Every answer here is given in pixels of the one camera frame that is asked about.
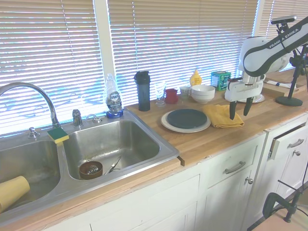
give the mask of green scrub sponge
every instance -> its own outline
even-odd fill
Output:
[[[69,139],[68,134],[62,128],[54,128],[53,130],[47,131],[49,137],[55,142],[60,143]]]

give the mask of brown bowl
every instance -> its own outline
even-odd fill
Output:
[[[98,168],[98,171],[93,174],[88,174],[91,166],[96,166]],[[89,162],[83,163],[79,167],[79,175],[82,179],[85,179],[85,180],[91,180],[91,179],[100,177],[102,174],[103,174],[103,165],[98,161],[89,161]]]

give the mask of stacked bowls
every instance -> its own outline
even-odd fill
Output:
[[[215,88],[208,85],[192,86],[192,98],[198,103],[208,103],[215,96]]]

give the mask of red cup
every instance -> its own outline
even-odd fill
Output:
[[[178,100],[179,100],[179,97],[178,97],[177,93],[178,93],[178,90],[167,89],[166,90],[165,102],[166,103],[177,103]]]

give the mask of window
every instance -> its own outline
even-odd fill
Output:
[[[307,17],[307,12],[307,0],[264,0],[258,35],[265,36],[268,39],[273,39],[278,36],[276,25],[270,24],[270,21],[273,18],[297,15],[297,20],[295,22],[288,23],[289,27],[291,27],[300,20]],[[290,68],[292,68],[292,66],[291,64],[288,64],[285,69]]]
[[[108,0],[124,104],[138,102],[137,71],[149,70],[151,83],[165,80],[168,88],[187,85],[195,68],[203,84],[210,84],[213,71],[235,76],[256,8],[257,0]]]
[[[103,65],[92,0],[0,0],[0,86],[28,82],[50,96],[60,121],[103,107]],[[0,134],[51,124],[29,88],[0,97]]]

